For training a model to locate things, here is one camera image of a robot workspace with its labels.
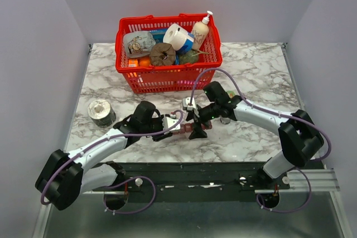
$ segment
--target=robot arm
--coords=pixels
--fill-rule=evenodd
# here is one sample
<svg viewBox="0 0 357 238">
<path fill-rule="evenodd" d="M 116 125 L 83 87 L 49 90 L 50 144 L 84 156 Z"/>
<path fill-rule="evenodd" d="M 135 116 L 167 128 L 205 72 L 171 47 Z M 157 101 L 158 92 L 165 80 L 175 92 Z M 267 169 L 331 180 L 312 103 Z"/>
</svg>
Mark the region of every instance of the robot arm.
<svg viewBox="0 0 357 238">
<path fill-rule="evenodd" d="M 322 136 L 314 128 L 299 121 L 281 117 L 281 115 L 289 115 L 313 123 L 310 116 L 303 110 L 287 113 L 260 105 L 250 106 L 240 96 L 230 98 L 216 81 L 205 86 L 204 92 L 211 101 L 211 104 L 204 108 L 200 108 L 194 102 L 190 105 L 189 98 L 183 100 L 184 109 L 189 111 L 187 120 L 193 119 L 196 123 L 190 139 L 207 137 L 201 125 L 220 116 L 257 125 L 279 136 L 282 151 L 268 160 L 258 171 L 257 179 L 262 182 L 271 182 L 293 167 L 305 166 L 324 144 Z M 278 115 L 266 113 L 257 109 L 258 107 Z"/>
<path fill-rule="evenodd" d="M 70 206 L 80 193 L 95 188 L 112 185 L 116 179 L 123 177 L 123 172 L 110 163 L 95 167 L 115 152 L 119 152 L 140 140 L 147 133 L 156 133 L 154 141 L 170 137 L 172 132 L 180 130 L 179 120 L 173 115 L 160 115 L 156 107 L 147 101 L 142 101 L 134 113 L 119 123 L 116 123 L 102 137 L 86 146 L 65 153 L 57 150 L 50 155 L 35 187 L 43 192 L 49 183 L 45 197 L 57 209 L 63 210 Z M 51 177 L 62 165 L 71 161 L 51 181 Z"/>
</svg>

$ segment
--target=blue package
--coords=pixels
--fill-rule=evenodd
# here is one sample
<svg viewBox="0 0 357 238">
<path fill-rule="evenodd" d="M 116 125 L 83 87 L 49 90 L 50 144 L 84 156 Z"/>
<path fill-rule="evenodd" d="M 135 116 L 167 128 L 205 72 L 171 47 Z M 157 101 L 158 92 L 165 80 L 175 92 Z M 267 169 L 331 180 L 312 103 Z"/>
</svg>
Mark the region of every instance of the blue package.
<svg viewBox="0 0 357 238">
<path fill-rule="evenodd" d="M 156 43 L 163 43 L 163 36 L 165 35 L 168 28 L 157 29 L 149 31 L 153 38 L 155 39 Z"/>
<path fill-rule="evenodd" d="M 180 65 L 179 56 L 176 54 L 175 65 Z"/>
</svg>

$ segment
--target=metal floor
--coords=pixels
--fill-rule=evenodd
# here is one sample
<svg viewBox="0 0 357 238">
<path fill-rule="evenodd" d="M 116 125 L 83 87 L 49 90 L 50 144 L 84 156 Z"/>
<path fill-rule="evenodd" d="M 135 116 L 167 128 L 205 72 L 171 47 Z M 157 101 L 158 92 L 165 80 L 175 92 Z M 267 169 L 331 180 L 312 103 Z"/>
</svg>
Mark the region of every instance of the metal floor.
<svg viewBox="0 0 357 238">
<path fill-rule="evenodd" d="M 306 193 L 281 193 L 280 209 L 300 206 Z M 154 203 L 136 215 L 104 213 L 103 195 L 81 195 L 64 211 L 52 207 L 48 238 L 343 237 L 330 194 L 314 193 L 302 211 L 276 214 L 256 203 Z M 135 210 L 143 204 L 127 204 Z"/>
</svg>

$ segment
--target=black metal base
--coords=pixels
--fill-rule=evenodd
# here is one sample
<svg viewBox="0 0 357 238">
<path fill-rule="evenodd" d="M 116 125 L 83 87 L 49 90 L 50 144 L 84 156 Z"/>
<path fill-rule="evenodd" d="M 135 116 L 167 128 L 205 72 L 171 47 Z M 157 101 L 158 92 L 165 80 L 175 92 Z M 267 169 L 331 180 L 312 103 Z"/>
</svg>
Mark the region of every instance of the black metal base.
<svg viewBox="0 0 357 238">
<path fill-rule="evenodd" d="M 255 190 L 274 190 L 276 184 L 281 190 L 290 188 L 282 182 L 286 174 L 269 185 L 259 183 L 255 177 L 264 163 L 117 163 L 126 174 L 116 184 L 131 177 L 146 176 L 156 185 L 155 202 L 255 202 Z M 321 168 L 321 163 L 308 163 L 305 167 Z M 124 191 L 124 186 L 112 191 Z M 151 184 L 145 180 L 140 187 L 134 181 L 129 182 L 128 192 L 128 201 L 134 203 L 149 202 L 153 194 Z"/>
</svg>

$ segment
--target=can lid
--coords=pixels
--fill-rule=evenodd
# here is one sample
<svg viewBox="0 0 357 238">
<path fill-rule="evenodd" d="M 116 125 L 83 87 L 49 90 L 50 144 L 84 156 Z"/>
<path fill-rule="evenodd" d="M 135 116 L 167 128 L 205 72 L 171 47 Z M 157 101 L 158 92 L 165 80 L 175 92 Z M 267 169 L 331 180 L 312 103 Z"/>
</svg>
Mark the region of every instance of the can lid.
<svg viewBox="0 0 357 238">
<path fill-rule="evenodd" d="M 103 119 L 110 113 L 110 103 L 106 100 L 94 100 L 87 108 L 88 115 L 92 119 Z"/>
</svg>

